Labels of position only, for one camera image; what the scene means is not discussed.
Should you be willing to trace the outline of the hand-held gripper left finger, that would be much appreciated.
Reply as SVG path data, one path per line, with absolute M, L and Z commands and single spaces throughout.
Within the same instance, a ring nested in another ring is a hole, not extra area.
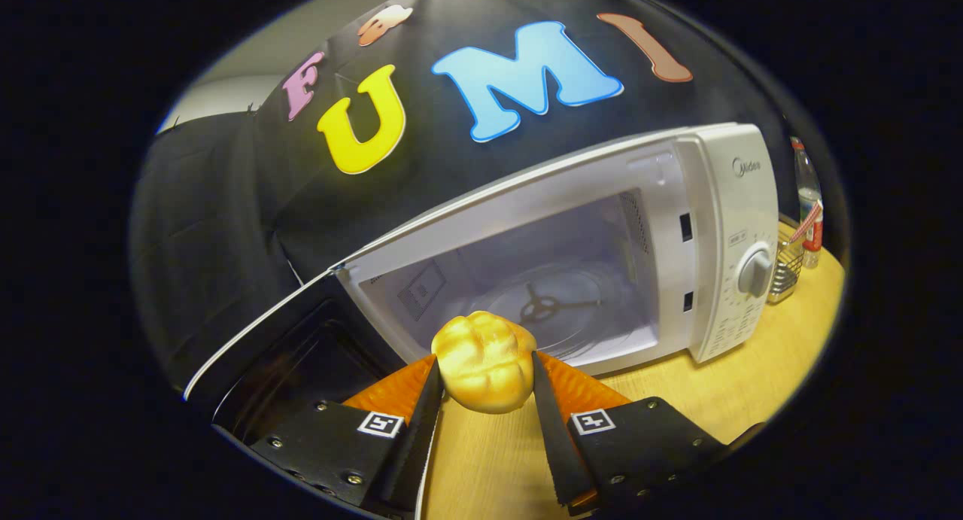
M 311 400 L 251 446 L 320 496 L 378 517 L 417 517 L 444 386 L 436 355 L 348 400 Z

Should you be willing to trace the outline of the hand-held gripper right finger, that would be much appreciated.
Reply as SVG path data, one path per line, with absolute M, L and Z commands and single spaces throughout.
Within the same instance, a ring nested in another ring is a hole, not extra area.
M 571 516 L 636 509 L 731 452 L 665 399 L 630 400 L 541 351 L 532 364 L 554 492 Z

